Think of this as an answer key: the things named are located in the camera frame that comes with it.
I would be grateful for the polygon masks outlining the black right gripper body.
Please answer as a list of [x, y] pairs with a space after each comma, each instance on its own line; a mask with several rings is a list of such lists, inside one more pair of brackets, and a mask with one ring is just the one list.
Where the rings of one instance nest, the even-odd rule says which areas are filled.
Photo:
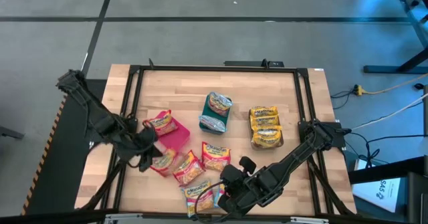
[[233, 211], [247, 214], [253, 207], [265, 207], [271, 202], [271, 175], [266, 170], [258, 170], [237, 183], [233, 190]]

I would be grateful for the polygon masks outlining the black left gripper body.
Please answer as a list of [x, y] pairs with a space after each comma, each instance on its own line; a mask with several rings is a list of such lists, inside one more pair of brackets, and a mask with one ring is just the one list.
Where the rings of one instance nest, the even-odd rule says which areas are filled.
[[138, 156], [144, 152], [153, 152], [154, 143], [157, 141], [156, 132], [153, 128], [144, 128], [140, 132], [132, 135], [133, 156]]

